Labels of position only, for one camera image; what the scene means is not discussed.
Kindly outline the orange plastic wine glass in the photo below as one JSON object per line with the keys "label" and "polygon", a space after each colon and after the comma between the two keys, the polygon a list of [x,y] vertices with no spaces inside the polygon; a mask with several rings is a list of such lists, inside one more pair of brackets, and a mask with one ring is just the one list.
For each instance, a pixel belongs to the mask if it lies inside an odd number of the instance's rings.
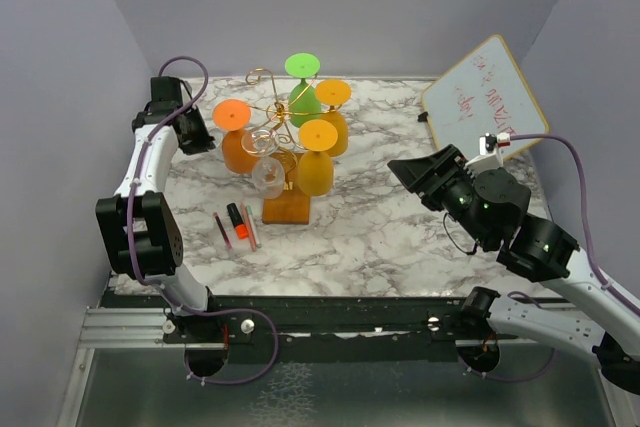
{"label": "orange plastic wine glass", "polygon": [[225,166],[234,173],[248,174],[258,158],[242,145],[251,118],[249,105],[239,99],[228,99],[216,105],[212,112],[214,124],[225,132],[221,149]]}

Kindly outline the clear wine glass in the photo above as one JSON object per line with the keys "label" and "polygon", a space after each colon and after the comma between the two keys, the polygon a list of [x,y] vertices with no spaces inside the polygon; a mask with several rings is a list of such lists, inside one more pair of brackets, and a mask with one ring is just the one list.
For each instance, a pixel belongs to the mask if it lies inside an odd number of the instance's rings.
{"label": "clear wine glass", "polygon": [[279,197],[285,185],[285,171],[282,163],[273,157],[279,141],[274,130],[257,127],[245,133],[242,148],[257,159],[251,171],[252,182],[263,199]]}

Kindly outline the green plastic wine glass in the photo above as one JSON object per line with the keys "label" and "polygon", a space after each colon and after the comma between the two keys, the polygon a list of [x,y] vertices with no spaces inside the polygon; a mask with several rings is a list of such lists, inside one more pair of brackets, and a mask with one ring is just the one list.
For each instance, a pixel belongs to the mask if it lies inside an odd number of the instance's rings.
{"label": "green plastic wine glass", "polygon": [[312,85],[320,66],[320,60],[311,53],[296,53],[285,61],[287,74],[299,80],[289,94],[287,107],[290,122],[296,128],[300,128],[309,120],[317,119],[322,113],[321,104],[316,98],[315,88]]}

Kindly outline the yellow plastic wine glass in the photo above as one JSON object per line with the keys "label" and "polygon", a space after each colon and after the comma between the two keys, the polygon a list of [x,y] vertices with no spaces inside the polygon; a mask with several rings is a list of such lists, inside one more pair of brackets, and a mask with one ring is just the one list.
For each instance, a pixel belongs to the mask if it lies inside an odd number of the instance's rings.
{"label": "yellow plastic wine glass", "polygon": [[326,79],[321,81],[316,89],[316,99],[329,109],[323,113],[322,118],[331,123],[337,131],[338,138],[333,147],[327,153],[331,157],[338,157],[345,153],[349,144],[349,128],[340,108],[350,100],[351,87],[343,80]]}

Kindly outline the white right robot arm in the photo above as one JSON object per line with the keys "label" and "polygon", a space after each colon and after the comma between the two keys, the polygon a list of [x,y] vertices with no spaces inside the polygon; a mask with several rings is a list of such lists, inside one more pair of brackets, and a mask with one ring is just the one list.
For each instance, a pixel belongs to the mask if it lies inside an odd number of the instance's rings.
{"label": "white right robot arm", "polygon": [[504,142],[489,135],[466,159],[453,145],[426,157],[391,160],[403,187],[443,211],[494,252],[509,272],[556,292],[584,313],[571,318],[476,287],[459,314],[461,330],[534,340],[595,364],[617,387],[639,391],[639,301],[591,267],[587,251],[550,220],[529,213],[531,191],[503,166]]}

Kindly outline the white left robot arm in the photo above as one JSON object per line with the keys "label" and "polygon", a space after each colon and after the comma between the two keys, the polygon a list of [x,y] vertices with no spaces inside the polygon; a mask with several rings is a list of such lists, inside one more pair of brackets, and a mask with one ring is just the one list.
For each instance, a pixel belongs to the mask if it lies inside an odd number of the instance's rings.
{"label": "white left robot arm", "polygon": [[97,201],[95,213],[112,270],[151,287],[186,329],[206,342],[221,318],[208,307],[209,290],[183,265],[183,238],[164,191],[174,155],[215,148],[204,119],[179,78],[150,80],[151,99],[132,122],[134,150],[115,193]]}

